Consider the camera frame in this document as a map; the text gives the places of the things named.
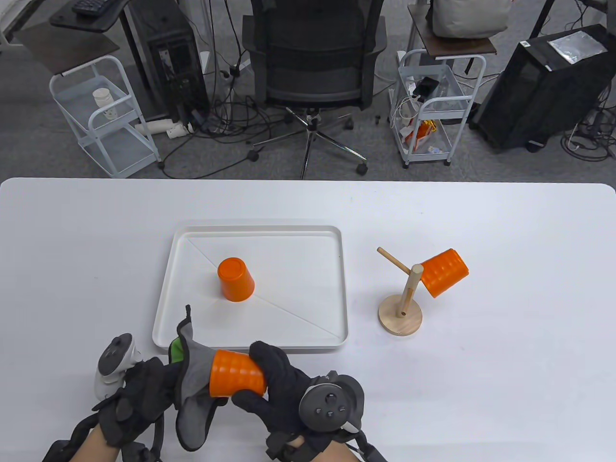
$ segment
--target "white table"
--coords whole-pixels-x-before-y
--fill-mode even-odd
[[[42,459],[95,404],[96,361],[152,325],[174,231],[191,221],[313,219],[342,231],[349,339],[294,355],[366,392],[369,440],[389,462],[616,459],[616,195],[605,185],[12,179],[0,187],[0,460]],[[407,264],[449,247],[470,276],[424,324],[387,334],[378,303]],[[265,429],[229,405],[205,448],[163,459],[265,461]]]

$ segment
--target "hand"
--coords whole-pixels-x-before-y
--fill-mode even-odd
[[[99,425],[109,446],[135,441],[173,403],[175,376],[159,358],[140,362],[126,372],[124,387],[98,403]]]
[[[242,390],[231,398],[233,404],[256,414],[270,433],[297,435],[306,429],[299,418],[299,402],[310,386],[310,378],[291,366],[280,348],[263,342],[250,345],[248,355],[263,371],[268,400],[253,391]]]

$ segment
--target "chair base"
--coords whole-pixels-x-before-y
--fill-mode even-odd
[[[261,141],[260,143],[255,143],[253,144],[253,148],[258,147],[258,146],[263,146],[266,144],[270,144],[270,143],[276,143],[283,139],[290,138],[290,137],[293,137],[295,135],[299,135],[305,132],[306,133],[306,149],[304,152],[304,167],[302,168],[302,174],[301,174],[302,180],[304,179],[304,176],[306,175],[306,169],[308,168],[308,160],[310,158],[310,148],[312,147],[312,142],[314,141],[315,138],[321,138],[322,140],[325,140],[328,143],[333,144],[335,147],[349,154],[353,154],[357,158],[360,158],[362,162],[355,169],[358,175],[363,176],[368,172],[368,165],[366,164],[368,160],[364,156],[362,156],[360,153],[353,151],[353,149],[349,148],[348,146],[342,143],[339,143],[338,141],[334,140],[334,138],[331,138],[330,136],[326,135],[321,130],[319,130],[319,129],[330,128],[332,126],[338,125],[343,122],[347,124],[347,127],[349,129],[352,129],[353,127],[352,127],[351,114],[340,116],[336,118],[333,122],[320,126],[319,122],[320,122],[321,117],[319,115],[318,110],[312,111],[312,112],[309,111],[308,115],[304,119],[300,117],[299,115],[295,114],[295,112],[293,112],[291,109],[289,108],[285,108],[285,109],[297,122],[303,125],[304,128],[301,130],[297,130],[291,133],[281,135],[281,136],[276,136],[275,138],[270,138],[269,140]]]

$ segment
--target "chair caster wheel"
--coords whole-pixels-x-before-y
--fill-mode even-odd
[[[259,160],[259,151],[251,149],[250,151],[248,151],[248,155],[246,156],[246,158],[250,160],[250,162],[256,162],[257,160]]]
[[[361,163],[357,166],[355,171],[358,175],[364,176],[366,173],[368,173],[368,166],[365,163]]]
[[[537,145],[535,143],[531,143],[531,142],[526,143],[524,145],[524,147],[526,148],[526,150],[528,152],[532,152],[532,153],[539,152],[540,150],[543,149],[543,146],[539,146],[539,145]]]

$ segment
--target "orange plastic cup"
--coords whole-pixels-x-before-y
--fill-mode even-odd
[[[226,350],[216,352],[209,376],[211,397],[230,397],[240,390],[252,390],[263,396],[266,389],[263,372],[248,355]]]
[[[445,250],[422,265],[421,281],[434,298],[468,276],[466,264],[454,249]]]
[[[232,302],[243,302],[254,292],[254,280],[239,258],[227,258],[218,265],[222,294]]]

